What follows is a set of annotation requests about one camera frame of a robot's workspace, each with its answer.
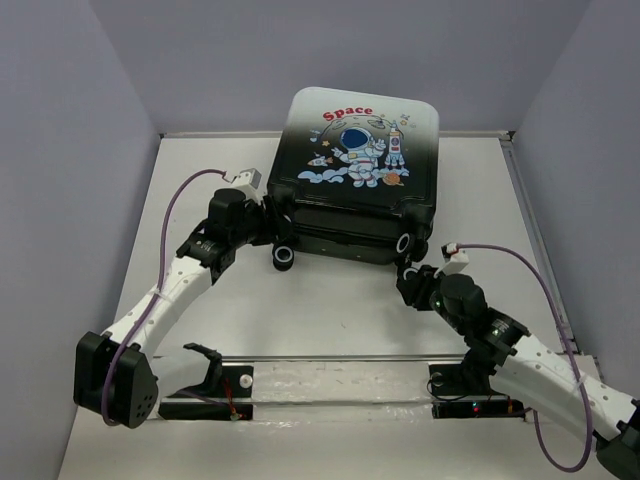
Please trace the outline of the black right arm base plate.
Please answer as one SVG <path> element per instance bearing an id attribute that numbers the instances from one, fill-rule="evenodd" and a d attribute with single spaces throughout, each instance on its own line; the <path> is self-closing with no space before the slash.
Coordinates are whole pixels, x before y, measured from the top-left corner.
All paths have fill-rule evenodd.
<path id="1" fill-rule="evenodd" d="M 493 365 L 468 352 L 459 362 L 429 365 L 426 389 L 434 419 L 521 418 L 530 408 L 489 384 Z"/>

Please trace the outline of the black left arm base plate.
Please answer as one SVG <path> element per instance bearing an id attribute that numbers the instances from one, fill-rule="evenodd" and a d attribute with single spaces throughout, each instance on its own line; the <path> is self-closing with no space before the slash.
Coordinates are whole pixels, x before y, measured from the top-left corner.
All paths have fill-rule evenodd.
<path id="1" fill-rule="evenodd" d="M 216 350 L 187 343 L 152 361 L 159 375 L 155 416 L 163 420 L 250 421 L 254 367 L 229 363 Z"/>

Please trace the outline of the black space-print kids suitcase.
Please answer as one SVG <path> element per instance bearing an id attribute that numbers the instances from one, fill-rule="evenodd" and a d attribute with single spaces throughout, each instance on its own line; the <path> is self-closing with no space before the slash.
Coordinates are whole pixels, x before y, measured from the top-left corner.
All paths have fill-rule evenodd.
<path id="1" fill-rule="evenodd" d="M 286 223 L 272 261 L 296 253 L 376 265 L 426 257 L 437 205 L 438 111 L 429 103 L 306 87 L 291 103 L 267 181 Z"/>

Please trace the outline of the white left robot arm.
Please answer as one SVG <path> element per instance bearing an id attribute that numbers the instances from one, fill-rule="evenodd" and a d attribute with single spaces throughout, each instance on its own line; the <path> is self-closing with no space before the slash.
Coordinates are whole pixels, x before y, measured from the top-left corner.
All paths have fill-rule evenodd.
<path id="1" fill-rule="evenodd" d="M 158 347 L 186 310 L 234 263 L 238 249 L 283 242 L 292 221 L 268 196 L 219 189 L 204 220 L 162 266 L 155 286 L 103 333 L 81 337 L 75 353 L 74 403 L 110 426 L 140 426 L 162 399 L 182 392 L 209 395 L 223 379 L 220 353 L 187 343 L 157 357 Z"/>

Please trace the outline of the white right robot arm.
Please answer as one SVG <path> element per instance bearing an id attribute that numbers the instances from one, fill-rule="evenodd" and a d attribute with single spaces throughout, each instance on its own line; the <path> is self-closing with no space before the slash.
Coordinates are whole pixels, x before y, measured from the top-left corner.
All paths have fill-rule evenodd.
<path id="1" fill-rule="evenodd" d="M 396 287 L 407 306 L 435 312 L 463 338 L 469 349 L 460 379 L 468 390 L 515 398 L 577 438 L 594 440 L 598 462 L 616 478 L 638 478 L 638 399 L 574 369 L 523 324 L 490 307 L 468 275 L 404 267 Z"/>

